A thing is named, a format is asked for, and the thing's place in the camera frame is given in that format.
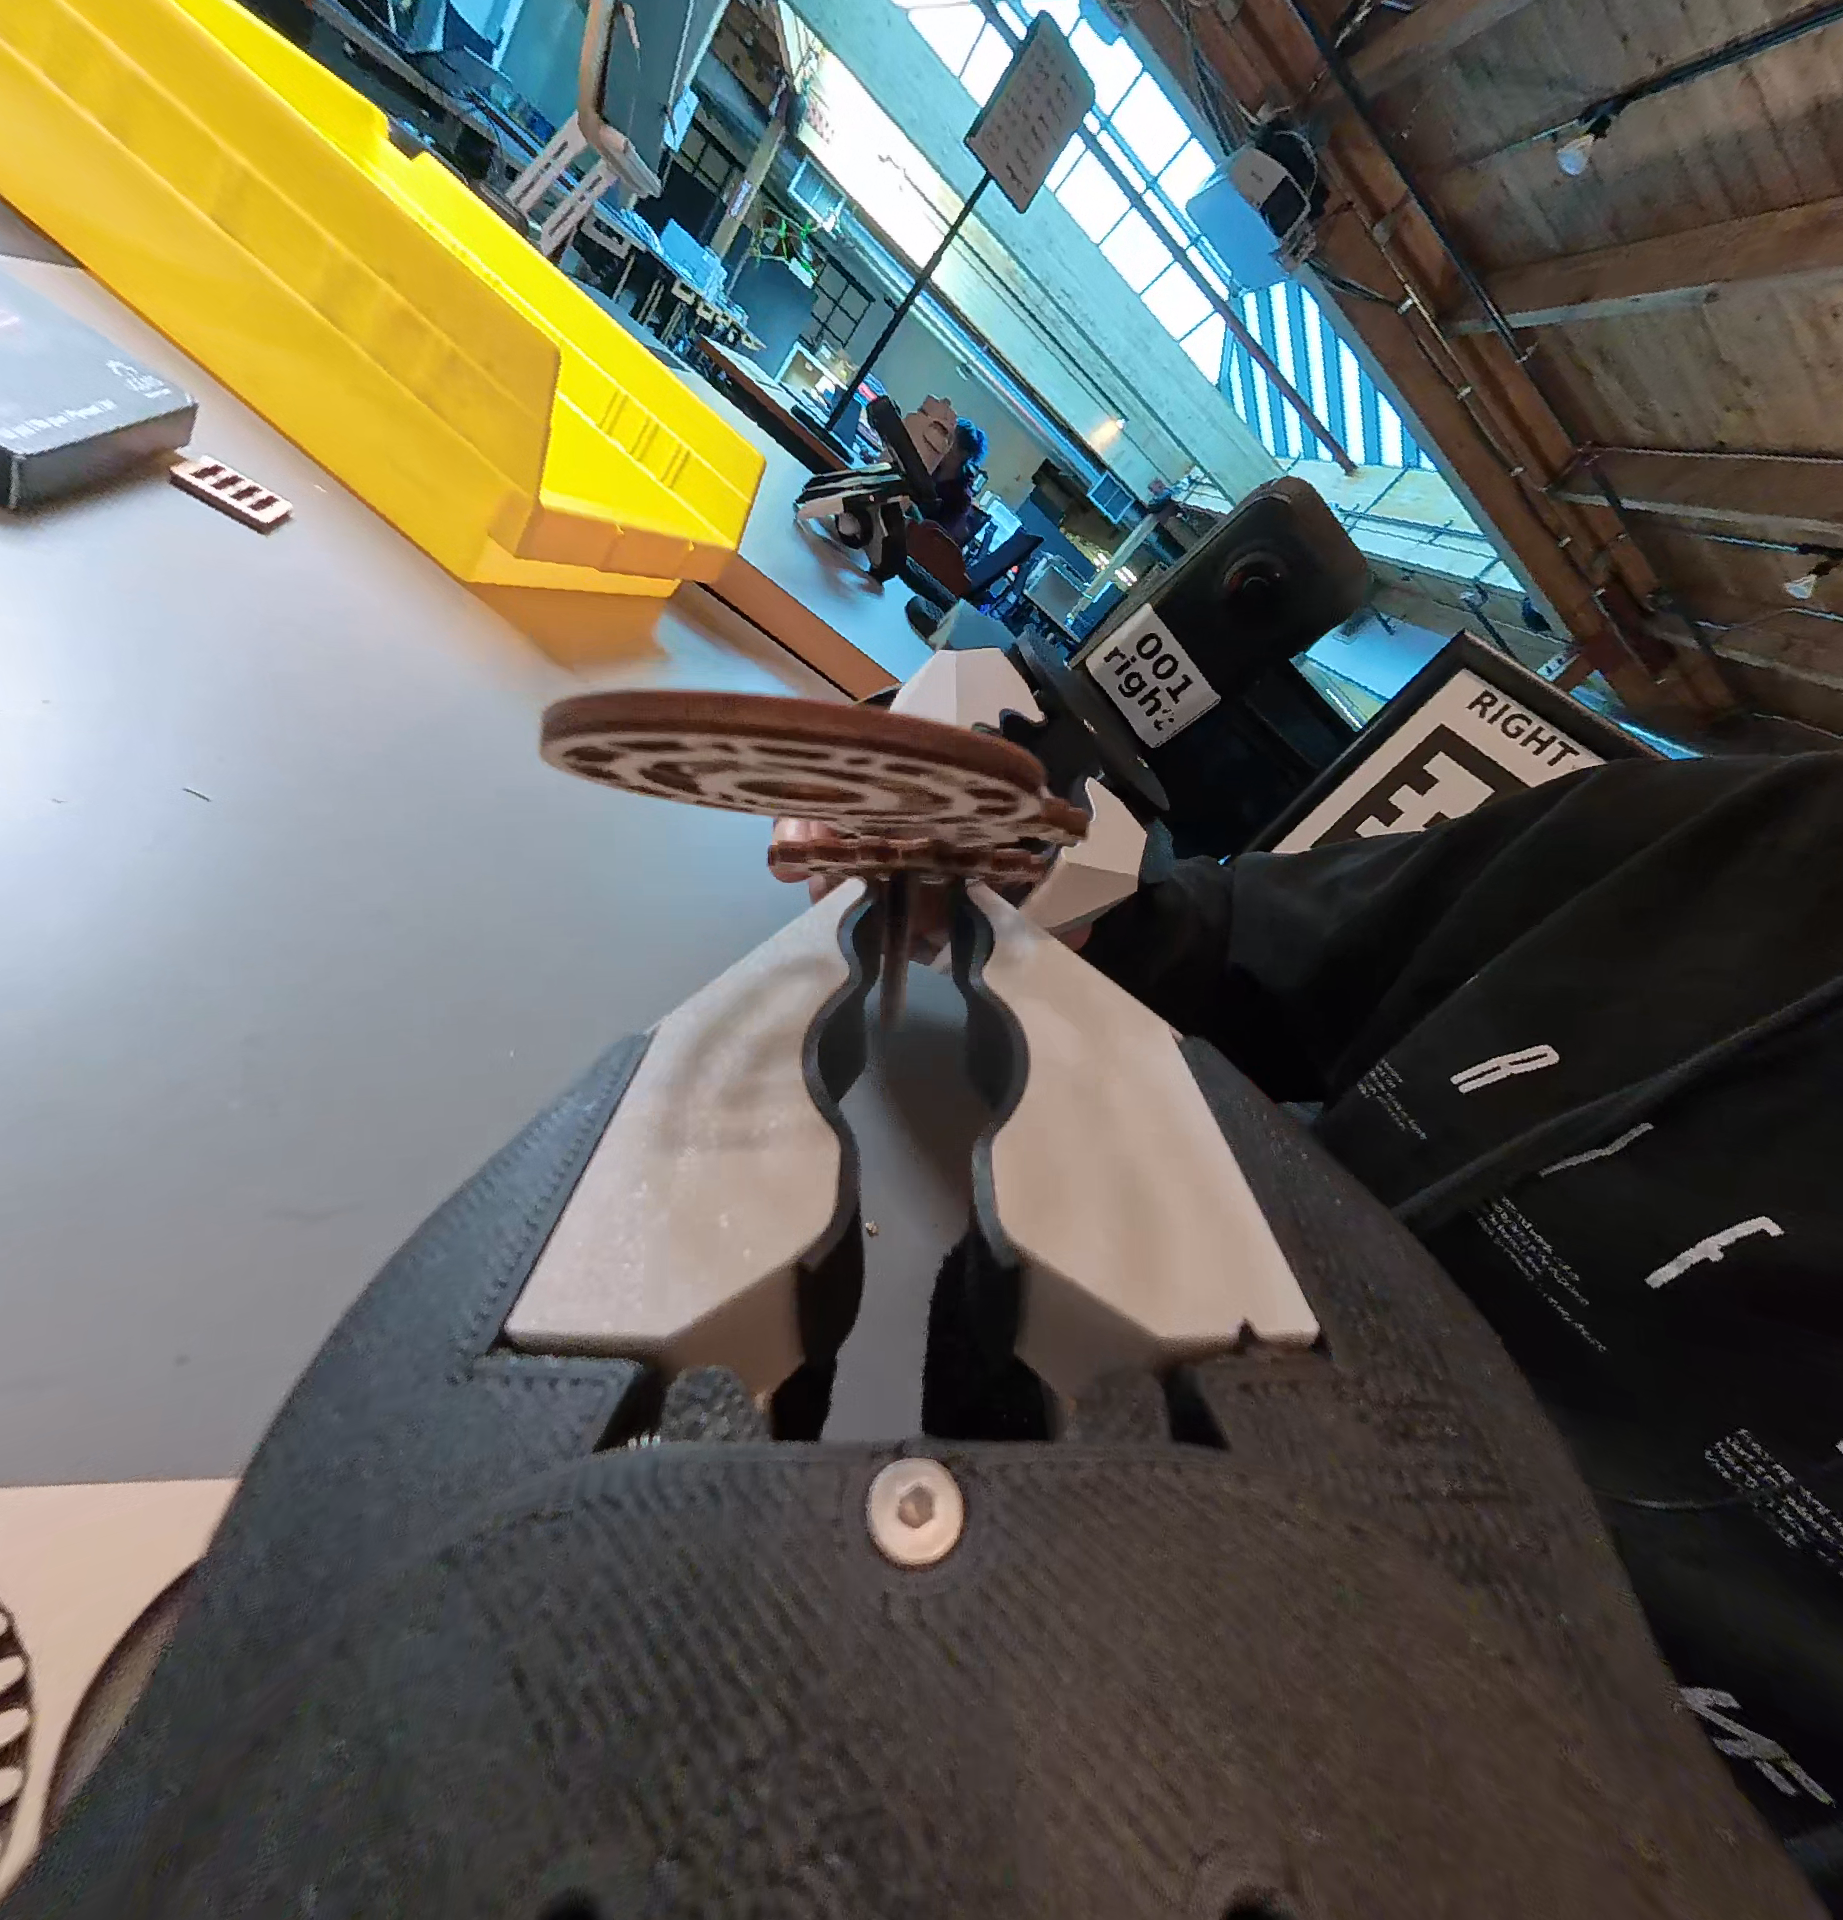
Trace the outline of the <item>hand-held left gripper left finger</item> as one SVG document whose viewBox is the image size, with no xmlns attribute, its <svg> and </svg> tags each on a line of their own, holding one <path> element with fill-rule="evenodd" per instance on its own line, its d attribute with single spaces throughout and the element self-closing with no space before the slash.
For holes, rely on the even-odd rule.
<svg viewBox="0 0 1843 1920">
<path fill-rule="evenodd" d="M 721 1367 L 823 1420 L 864 1293 L 869 895 L 831 895 L 668 1013 L 508 1312 L 535 1357 Z"/>
</svg>

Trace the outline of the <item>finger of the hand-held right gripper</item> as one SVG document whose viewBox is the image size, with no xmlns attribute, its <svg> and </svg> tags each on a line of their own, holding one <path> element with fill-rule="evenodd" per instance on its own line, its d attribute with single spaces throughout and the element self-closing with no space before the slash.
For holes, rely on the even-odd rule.
<svg viewBox="0 0 1843 1920">
<path fill-rule="evenodd" d="M 931 655 L 887 710 L 959 731 L 1000 734 L 1010 713 L 1030 723 L 1030 683 L 1005 650 L 946 650 Z"/>
<path fill-rule="evenodd" d="M 1060 850 L 1018 904 L 1028 923 L 1059 940 L 1081 937 L 1174 859 L 1168 826 L 1140 824 L 1117 795 L 1085 795 L 1080 803 L 1090 816 L 1086 836 Z"/>
</svg>

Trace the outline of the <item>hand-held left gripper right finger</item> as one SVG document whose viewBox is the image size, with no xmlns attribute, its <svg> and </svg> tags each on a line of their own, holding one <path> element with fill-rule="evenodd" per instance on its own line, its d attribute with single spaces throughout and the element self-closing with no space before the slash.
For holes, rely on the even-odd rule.
<svg viewBox="0 0 1843 1920">
<path fill-rule="evenodd" d="M 1077 1399 L 1245 1346 L 1318 1346 L 1290 1261 L 1172 1026 L 1051 932 L 969 887 L 952 935 L 983 1246 L 1016 1296 L 1011 1346 Z"/>
</svg>

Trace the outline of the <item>large ornate wooden disc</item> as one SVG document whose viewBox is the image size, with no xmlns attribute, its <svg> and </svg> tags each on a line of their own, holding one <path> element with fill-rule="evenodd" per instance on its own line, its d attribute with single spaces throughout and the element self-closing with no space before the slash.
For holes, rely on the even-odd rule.
<svg viewBox="0 0 1843 1920">
<path fill-rule="evenodd" d="M 721 813 L 882 841 L 1074 845 L 1090 814 L 1028 750 L 887 707 L 711 691 L 598 691 L 550 705 L 558 771 Z"/>
</svg>

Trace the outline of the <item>person's right forearm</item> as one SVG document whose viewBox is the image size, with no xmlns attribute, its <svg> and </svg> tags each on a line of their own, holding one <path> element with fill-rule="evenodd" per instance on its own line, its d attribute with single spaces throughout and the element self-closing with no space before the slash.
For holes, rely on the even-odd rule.
<svg viewBox="0 0 1843 1920">
<path fill-rule="evenodd" d="M 1414 833 L 1180 859 L 1081 956 L 1277 1100 L 1380 1058 L 1667 1066 L 1843 973 L 1843 753 L 1621 761 Z"/>
</svg>

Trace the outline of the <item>person's black hoodie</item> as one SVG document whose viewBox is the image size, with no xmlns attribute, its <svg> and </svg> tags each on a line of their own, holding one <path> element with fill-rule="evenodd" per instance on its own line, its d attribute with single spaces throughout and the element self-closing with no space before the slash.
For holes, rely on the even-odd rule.
<svg viewBox="0 0 1843 1920">
<path fill-rule="evenodd" d="M 1387 1058 L 1318 1139 L 1482 1309 L 1843 1912 L 1843 973 L 1712 1038 Z"/>
</svg>

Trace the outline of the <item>calibration board on pole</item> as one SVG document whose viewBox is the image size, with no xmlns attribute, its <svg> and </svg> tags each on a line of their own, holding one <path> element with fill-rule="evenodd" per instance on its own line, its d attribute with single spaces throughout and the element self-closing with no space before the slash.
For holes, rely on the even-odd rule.
<svg viewBox="0 0 1843 1920">
<path fill-rule="evenodd" d="M 908 269 L 899 314 L 933 301 L 1070 437 L 1114 436 L 1121 417 L 1093 386 L 1103 365 L 1070 301 L 1088 250 L 1041 236 L 1033 210 L 1093 105 L 1077 59 L 1045 22 L 1010 34 L 970 6 L 959 60 L 985 74 L 970 90 L 912 8 L 801 4 L 798 16 L 821 44 L 811 145 Z"/>
</svg>

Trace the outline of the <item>white laptop stand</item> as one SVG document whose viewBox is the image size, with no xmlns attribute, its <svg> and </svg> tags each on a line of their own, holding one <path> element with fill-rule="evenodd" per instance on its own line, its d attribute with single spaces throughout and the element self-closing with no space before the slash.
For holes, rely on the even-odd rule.
<svg viewBox="0 0 1843 1920">
<path fill-rule="evenodd" d="M 607 123 L 600 107 L 580 105 L 506 186 L 502 210 L 521 221 L 543 259 L 556 261 L 607 192 L 618 188 L 622 203 L 632 210 L 660 184 L 628 136 Z"/>
</svg>

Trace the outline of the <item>wooden puzzle sheet with gears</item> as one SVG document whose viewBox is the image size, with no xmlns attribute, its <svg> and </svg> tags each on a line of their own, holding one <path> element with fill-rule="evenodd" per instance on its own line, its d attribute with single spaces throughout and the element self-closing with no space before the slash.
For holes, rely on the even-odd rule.
<svg viewBox="0 0 1843 1920">
<path fill-rule="evenodd" d="M 115 1741 L 236 1488 L 0 1486 L 0 1898 Z"/>
</svg>

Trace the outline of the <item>yellow plastic bin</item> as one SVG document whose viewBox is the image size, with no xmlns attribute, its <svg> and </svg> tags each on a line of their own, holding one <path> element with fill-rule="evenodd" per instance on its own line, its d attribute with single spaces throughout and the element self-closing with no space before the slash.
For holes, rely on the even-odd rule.
<svg viewBox="0 0 1843 1920">
<path fill-rule="evenodd" d="M 0 3 L 0 196 L 465 586 L 738 556 L 751 441 L 239 4 Z"/>
</svg>

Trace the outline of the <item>small slotted wooden piece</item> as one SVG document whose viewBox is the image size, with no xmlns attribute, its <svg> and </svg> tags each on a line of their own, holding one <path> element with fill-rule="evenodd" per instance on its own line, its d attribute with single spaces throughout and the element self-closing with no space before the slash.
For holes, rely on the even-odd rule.
<svg viewBox="0 0 1843 1920">
<path fill-rule="evenodd" d="M 191 457 L 166 468 L 166 481 L 188 498 L 247 529 L 270 535 L 293 516 L 293 505 L 218 458 Z"/>
</svg>

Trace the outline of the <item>black puzzle box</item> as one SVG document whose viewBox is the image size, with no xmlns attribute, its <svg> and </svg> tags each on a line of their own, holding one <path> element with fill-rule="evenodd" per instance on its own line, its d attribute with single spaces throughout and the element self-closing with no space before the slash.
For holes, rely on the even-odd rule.
<svg viewBox="0 0 1843 1920">
<path fill-rule="evenodd" d="M 178 455 L 196 402 L 0 269 L 0 510 Z"/>
</svg>

